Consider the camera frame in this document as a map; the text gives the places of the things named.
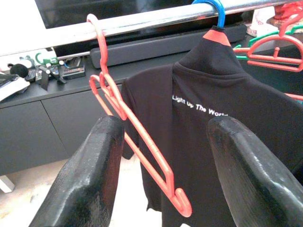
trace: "blue plastic hanger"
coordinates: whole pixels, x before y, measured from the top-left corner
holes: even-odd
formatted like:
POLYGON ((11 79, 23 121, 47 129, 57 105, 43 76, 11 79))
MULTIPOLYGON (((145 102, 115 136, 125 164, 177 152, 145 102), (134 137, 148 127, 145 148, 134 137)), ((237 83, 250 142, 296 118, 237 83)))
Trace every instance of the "blue plastic hanger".
POLYGON ((218 27, 223 28, 225 23, 225 9, 219 0, 194 0, 192 4, 209 3, 213 5, 218 11, 218 27))

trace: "television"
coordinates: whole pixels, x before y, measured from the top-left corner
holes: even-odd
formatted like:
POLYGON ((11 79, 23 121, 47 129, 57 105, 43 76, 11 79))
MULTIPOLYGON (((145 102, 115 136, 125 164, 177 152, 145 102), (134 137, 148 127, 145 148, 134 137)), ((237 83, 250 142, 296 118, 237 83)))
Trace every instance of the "television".
MULTIPOLYGON (((98 19, 189 5, 192 0, 35 0, 46 29, 83 23, 89 13, 98 19)), ((107 44, 119 44, 146 38, 194 31, 216 24, 217 18, 187 22, 160 28, 107 37, 107 44)), ((226 24, 241 21, 241 13, 228 15, 226 24)), ((96 40, 54 47, 57 56, 88 52, 98 47, 96 40)))

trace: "black t-shirt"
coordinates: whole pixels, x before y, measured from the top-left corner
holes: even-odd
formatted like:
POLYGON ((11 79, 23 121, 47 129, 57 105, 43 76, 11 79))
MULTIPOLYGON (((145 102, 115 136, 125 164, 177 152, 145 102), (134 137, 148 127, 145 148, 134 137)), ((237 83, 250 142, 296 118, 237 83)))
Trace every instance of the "black t-shirt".
MULTIPOLYGON (((184 189, 193 208, 191 217, 182 217, 142 166, 148 208, 162 211, 163 227, 235 226, 206 135, 207 123, 215 116, 238 119, 293 174, 302 171, 303 106, 247 74, 222 29, 213 27, 179 62, 126 80, 122 96, 158 145, 174 172, 175 187, 184 189)), ((128 121, 125 130, 161 172, 128 121)), ((125 145, 124 157, 132 154, 125 145)))

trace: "dark gray cabinet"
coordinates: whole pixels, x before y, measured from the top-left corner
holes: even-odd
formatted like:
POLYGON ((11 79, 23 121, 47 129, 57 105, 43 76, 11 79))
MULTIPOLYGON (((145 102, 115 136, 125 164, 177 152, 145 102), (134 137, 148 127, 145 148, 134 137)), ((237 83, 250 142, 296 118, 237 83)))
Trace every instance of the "dark gray cabinet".
MULTIPOLYGON (((99 93, 105 100, 103 92, 99 93)), ((69 156, 85 140, 97 119, 106 115, 90 90, 42 100, 42 103, 69 156)))
POLYGON ((0 175, 68 157, 40 101, 0 109, 0 175))

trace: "floor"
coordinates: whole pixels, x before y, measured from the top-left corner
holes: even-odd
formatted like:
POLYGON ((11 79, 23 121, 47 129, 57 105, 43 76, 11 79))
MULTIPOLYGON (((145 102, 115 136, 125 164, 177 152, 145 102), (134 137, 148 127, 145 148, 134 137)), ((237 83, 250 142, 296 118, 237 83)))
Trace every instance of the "floor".
MULTIPOLYGON (((0 191, 0 227, 28 227, 66 160, 9 174, 11 193, 0 191)), ((110 227, 161 227, 161 213, 149 209, 140 161, 122 158, 110 227)))

